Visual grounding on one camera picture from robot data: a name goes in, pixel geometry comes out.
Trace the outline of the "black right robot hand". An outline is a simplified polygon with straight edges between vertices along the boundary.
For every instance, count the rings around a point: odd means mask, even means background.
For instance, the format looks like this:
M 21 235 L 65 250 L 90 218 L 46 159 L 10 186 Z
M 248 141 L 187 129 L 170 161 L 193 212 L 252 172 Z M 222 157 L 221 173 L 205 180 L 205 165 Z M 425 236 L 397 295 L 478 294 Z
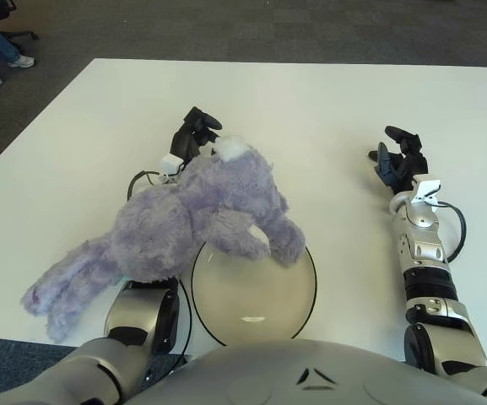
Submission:
M 386 144 L 380 142 L 377 150 L 368 153 L 368 158 L 376 163 L 376 174 L 394 194 L 410 192 L 414 189 L 414 176 L 429 173 L 419 136 L 394 126 L 386 126 L 385 134 L 399 146 L 400 152 L 389 152 Z

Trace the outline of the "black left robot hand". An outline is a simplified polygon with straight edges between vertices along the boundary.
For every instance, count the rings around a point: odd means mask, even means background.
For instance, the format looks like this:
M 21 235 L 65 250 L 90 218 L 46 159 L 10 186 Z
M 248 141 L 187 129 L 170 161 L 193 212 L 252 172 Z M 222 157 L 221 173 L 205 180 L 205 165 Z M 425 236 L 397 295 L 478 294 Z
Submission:
M 222 124 L 216 118 L 194 106 L 174 134 L 170 154 L 181 158 L 183 164 L 187 165 L 193 158 L 200 155 L 200 147 L 215 142 L 219 136 L 216 131 L 221 129 Z

